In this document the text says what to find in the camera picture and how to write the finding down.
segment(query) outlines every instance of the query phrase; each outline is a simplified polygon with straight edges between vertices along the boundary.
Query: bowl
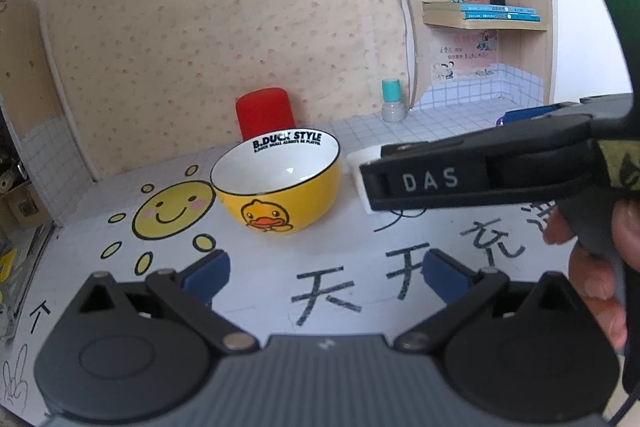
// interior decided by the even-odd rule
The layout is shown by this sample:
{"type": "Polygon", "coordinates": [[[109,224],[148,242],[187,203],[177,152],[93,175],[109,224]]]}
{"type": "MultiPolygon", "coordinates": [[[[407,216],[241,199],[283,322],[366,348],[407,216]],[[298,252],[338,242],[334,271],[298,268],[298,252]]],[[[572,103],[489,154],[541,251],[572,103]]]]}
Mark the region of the bowl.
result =
{"type": "Polygon", "coordinates": [[[262,134],[225,153],[211,184],[229,214],[262,233],[295,233],[334,204],[340,187],[340,144],[317,129],[262,134]]]}

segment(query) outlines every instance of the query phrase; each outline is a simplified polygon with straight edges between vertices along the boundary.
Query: cartoon duck face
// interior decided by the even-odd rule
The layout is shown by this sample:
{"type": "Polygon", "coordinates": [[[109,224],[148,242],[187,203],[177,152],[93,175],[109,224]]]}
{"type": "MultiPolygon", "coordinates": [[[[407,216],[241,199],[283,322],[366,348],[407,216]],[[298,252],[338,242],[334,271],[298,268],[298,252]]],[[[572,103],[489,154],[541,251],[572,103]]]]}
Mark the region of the cartoon duck face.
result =
{"type": "Polygon", "coordinates": [[[171,185],[145,201],[131,228],[140,239],[171,237],[202,218],[214,200],[215,193],[207,182],[193,180],[171,185]]]}
{"type": "Polygon", "coordinates": [[[252,200],[240,211],[246,225],[251,229],[263,232],[286,232],[293,228],[289,224],[289,213],[276,203],[252,200]]]}

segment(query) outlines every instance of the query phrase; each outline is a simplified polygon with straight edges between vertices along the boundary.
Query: yellow sun drawing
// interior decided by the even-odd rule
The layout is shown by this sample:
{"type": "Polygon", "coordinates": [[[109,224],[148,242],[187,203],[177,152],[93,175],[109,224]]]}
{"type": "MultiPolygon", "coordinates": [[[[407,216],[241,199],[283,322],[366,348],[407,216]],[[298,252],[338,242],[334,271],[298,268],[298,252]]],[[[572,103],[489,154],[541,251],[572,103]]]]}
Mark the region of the yellow sun drawing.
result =
{"type": "MultiPolygon", "coordinates": [[[[197,165],[191,165],[184,175],[193,176],[198,171],[197,165]]],[[[156,189],[148,183],[140,188],[143,194],[150,194],[156,189]]],[[[158,241],[184,232],[190,226],[201,220],[216,200],[216,194],[209,182],[202,180],[188,180],[171,185],[160,190],[146,200],[135,213],[131,221],[131,230],[144,241],[158,241]]],[[[110,224],[119,223],[127,216],[119,212],[107,221],[110,224]]],[[[208,253],[216,247],[216,240],[207,233],[196,235],[192,241],[193,248],[202,253],[208,253]]],[[[108,259],[122,246],[122,241],[116,241],[100,254],[101,259],[108,259]]],[[[143,253],[134,265],[135,275],[144,275],[153,263],[152,251],[143,253]]]]}

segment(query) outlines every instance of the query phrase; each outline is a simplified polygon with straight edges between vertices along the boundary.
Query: blue gripper pad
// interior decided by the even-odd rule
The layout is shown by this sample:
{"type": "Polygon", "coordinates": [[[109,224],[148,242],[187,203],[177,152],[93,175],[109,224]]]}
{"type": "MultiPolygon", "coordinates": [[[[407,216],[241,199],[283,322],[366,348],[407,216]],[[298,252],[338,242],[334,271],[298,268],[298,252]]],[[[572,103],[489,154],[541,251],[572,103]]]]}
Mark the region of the blue gripper pad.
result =
{"type": "Polygon", "coordinates": [[[204,305],[209,305],[231,274],[231,260],[224,250],[214,250],[180,273],[182,289],[204,305]]]}
{"type": "Polygon", "coordinates": [[[451,304],[474,285],[477,274],[442,250],[431,248],[422,260],[422,276],[445,304],[451,304]]]}

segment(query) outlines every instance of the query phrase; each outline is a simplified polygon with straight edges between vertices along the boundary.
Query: red cup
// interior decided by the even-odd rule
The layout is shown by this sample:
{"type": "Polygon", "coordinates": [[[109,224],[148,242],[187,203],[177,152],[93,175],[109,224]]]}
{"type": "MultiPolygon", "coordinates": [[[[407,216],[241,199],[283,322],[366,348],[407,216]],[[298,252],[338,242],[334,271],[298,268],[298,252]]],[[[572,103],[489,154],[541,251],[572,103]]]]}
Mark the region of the red cup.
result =
{"type": "Polygon", "coordinates": [[[236,101],[236,115],[243,140],[296,126],[289,95],[281,87],[266,87],[241,96],[236,101]]]}

